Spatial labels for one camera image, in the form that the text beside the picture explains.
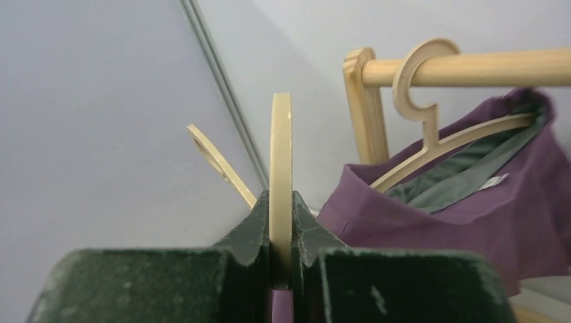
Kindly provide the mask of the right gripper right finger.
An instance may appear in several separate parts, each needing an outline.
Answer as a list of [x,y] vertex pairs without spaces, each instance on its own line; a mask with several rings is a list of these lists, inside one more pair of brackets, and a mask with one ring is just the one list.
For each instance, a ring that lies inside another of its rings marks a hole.
[[515,322],[498,274],[474,253],[351,248],[293,193],[295,322]]

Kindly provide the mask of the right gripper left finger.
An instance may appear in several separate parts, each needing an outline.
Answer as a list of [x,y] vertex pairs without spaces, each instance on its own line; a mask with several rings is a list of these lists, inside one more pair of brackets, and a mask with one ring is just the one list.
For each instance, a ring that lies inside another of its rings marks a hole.
[[49,273],[29,322],[270,322],[263,191],[208,248],[83,249]]

